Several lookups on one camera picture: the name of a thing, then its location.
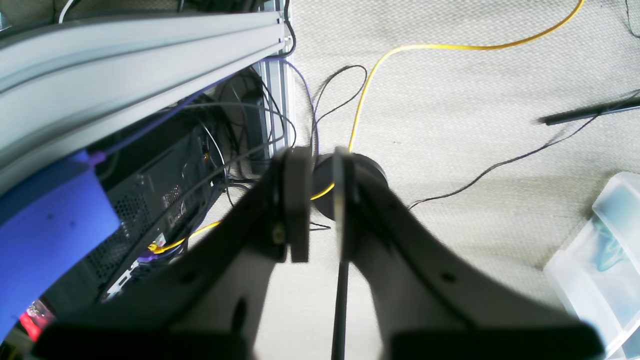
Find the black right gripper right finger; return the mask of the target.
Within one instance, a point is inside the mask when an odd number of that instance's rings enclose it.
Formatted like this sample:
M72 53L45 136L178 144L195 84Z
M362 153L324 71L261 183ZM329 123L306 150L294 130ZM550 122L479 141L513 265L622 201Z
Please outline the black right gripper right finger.
M465 262L340 146L333 180L339 256L370 287L385 360L605 358L591 325Z

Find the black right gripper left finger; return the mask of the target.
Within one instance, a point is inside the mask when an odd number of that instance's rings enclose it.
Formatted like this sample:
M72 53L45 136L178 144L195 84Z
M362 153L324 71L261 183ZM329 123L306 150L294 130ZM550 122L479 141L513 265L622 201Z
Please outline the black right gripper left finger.
M280 152L193 249L112 300L58 319L37 360L252 360L275 265L309 260L311 150Z

